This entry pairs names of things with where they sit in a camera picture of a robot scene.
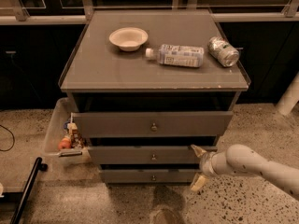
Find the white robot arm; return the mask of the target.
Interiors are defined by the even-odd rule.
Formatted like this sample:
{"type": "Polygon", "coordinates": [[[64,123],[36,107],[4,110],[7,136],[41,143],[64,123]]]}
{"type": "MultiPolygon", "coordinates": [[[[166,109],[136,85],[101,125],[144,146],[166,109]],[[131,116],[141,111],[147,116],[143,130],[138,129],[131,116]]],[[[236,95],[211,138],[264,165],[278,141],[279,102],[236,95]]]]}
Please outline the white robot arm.
{"type": "Polygon", "coordinates": [[[223,152],[206,151],[192,145],[199,160],[200,172],[191,183],[191,190],[198,191],[211,177],[219,175],[258,175],[277,188],[299,200],[299,170],[270,161],[250,147],[231,145],[223,152]]]}

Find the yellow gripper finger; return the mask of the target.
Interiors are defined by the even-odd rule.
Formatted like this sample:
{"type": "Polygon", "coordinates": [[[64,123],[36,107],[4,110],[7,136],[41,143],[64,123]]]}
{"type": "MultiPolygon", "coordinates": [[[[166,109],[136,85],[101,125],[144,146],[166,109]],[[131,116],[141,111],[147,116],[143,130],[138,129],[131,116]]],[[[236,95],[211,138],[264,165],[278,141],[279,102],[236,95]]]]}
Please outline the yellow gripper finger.
{"type": "Polygon", "coordinates": [[[191,185],[190,185],[191,191],[198,191],[200,188],[202,188],[206,184],[207,181],[208,181],[207,176],[196,174],[193,178],[191,185]]]}
{"type": "Polygon", "coordinates": [[[191,148],[192,148],[192,150],[194,151],[195,156],[196,156],[197,158],[201,158],[201,157],[203,157],[203,156],[206,154],[206,150],[202,149],[202,148],[199,147],[199,146],[191,145],[191,148]]]}

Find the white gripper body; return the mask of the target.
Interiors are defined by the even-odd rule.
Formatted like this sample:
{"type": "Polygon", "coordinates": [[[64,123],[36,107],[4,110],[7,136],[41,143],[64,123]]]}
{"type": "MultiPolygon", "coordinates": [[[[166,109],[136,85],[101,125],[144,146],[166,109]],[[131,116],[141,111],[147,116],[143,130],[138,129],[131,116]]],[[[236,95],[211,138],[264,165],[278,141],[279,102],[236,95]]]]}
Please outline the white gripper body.
{"type": "Polygon", "coordinates": [[[201,168],[202,174],[207,177],[216,177],[218,174],[214,171],[212,165],[212,158],[215,152],[206,152],[200,158],[199,166],[201,168]]]}

